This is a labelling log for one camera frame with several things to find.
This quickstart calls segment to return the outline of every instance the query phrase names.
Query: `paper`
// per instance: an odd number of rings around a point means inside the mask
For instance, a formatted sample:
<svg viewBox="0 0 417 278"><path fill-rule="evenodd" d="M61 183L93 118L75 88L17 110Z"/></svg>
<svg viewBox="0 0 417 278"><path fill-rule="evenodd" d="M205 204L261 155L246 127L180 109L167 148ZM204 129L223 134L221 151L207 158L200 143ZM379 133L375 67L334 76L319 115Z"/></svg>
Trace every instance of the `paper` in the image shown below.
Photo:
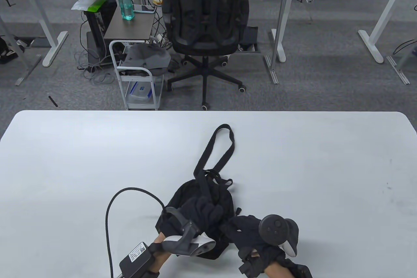
<svg viewBox="0 0 417 278"><path fill-rule="evenodd" d="M88 8L97 0L78 0L71 10L87 11Z"/></svg>

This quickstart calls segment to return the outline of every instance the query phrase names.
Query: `office chair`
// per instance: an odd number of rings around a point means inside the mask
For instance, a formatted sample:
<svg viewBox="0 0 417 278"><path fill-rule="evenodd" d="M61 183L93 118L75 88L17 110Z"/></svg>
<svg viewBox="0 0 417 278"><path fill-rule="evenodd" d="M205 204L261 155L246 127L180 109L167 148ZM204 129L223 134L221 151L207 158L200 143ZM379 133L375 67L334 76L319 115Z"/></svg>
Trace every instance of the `office chair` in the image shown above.
<svg viewBox="0 0 417 278"><path fill-rule="evenodd" d="M172 91L174 82L195 76L203 77L203 101L207 111L207 76L237 84L240 92L246 87L240 80L215 69L227 65L228 56L238 49L249 19L249 0L163 0L162 14L167 29L167 38L177 53L184 54L182 64L190 62L195 69L167 81L167 90ZM202 56L202 62L191 56ZM209 56L222 56L209 62Z"/></svg>
<svg viewBox="0 0 417 278"><path fill-rule="evenodd" d="M20 41L16 41L18 44L18 47L22 50L22 52L25 52L24 46L21 44ZM3 40L3 38L0 37L0 64L7 64L11 60L14 60L18 57L18 54L12 50L6 43L6 41Z"/></svg>

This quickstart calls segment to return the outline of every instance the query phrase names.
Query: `chair base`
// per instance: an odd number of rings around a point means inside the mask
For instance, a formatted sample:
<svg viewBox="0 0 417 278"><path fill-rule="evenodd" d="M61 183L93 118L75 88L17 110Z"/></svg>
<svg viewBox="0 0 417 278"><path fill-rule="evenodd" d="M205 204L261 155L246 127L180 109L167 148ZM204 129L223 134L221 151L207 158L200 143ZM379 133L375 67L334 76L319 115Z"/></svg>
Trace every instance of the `chair base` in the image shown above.
<svg viewBox="0 0 417 278"><path fill-rule="evenodd" d="M229 75L226 75L224 73L222 73L221 71L218 71L215 69L216 66L226 66L227 65L227 61L228 61L228 57L224 56L216 61L213 61L211 63L209 63L209 58L208 56L203 56L203 61L199 62L195 59L193 59L192 57L189 56L185 56L182 64L186 65L187 62L192 63L195 68L184 74L181 75L179 77L175 77L175 78L171 78L167 81L167 91L172 91L172 84L174 82L177 81L181 81L181 80L186 80L188 78L191 77L195 77L195 76L203 76L203 101L201 103L201 108L204 111L207 111L210 109L210 105L206 102L206 95L207 95L207 77L208 76L214 76L217 78L220 78L221 80L225 80L228 82L231 82L232 84L237 84L239 87L239 91L240 92L245 92L246 91L246 87L243 85L243 83L240 80L237 80Z"/></svg>

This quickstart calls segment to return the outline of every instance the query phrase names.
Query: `white cart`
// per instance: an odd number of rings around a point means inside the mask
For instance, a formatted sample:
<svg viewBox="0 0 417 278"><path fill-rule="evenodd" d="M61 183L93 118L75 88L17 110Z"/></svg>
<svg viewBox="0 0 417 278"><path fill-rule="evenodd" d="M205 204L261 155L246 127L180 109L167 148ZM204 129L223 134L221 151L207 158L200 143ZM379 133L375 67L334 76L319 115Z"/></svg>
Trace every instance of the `white cart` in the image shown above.
<svg viewBox="0 0 417 278"><path fill-rule="evenodd" d="M143 67L123 66L122 61L120 61L119 65L117 65L113 52L113 45L117 42L125 44L125 50L123 53L128 53L128 50L131 47L130 44L140 43L143 42L143 40L113 40L109 45L111 59L113 61L114 70L119 82L120 92L122 94L125 109L154 109L157 111L159 109L159 105L161 104L162 89L164 86L164 75L154 76L152 75L151 71ZM128 70L143 72L143 76L121 75L121 72ZM138 84L141 86L146 85L146 87L150 90L149 96L135 95L134 90Z"/></svg>

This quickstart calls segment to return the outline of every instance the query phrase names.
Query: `human hand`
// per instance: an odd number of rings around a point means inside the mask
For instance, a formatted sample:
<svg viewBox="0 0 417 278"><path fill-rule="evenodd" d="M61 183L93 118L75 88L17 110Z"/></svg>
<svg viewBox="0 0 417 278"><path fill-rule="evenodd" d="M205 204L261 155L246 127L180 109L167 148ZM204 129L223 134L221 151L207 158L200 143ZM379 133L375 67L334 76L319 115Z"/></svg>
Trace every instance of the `human hand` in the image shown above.
<svg viewBox="0 0 417 278"><path fill-rule="evenodd" d="M206 197L188 199L179 211L186 219L196 224L200 233L215 226L223 216L223 208L220 205L214 205ZM180 222L174 216L161 223L160 231L166 237L183 233Z"/></svg>
<svg viewBox="0 0 417 278"><path fill-rule="evenodd" d="M285 252L279 247L267 244L259 234L261 220L253 215L237 216L231 218L227 224L221 227L222 232L241 250L252 248L256 250L264 262L264 268L268 267L278 258L285 259Z"/></svg>

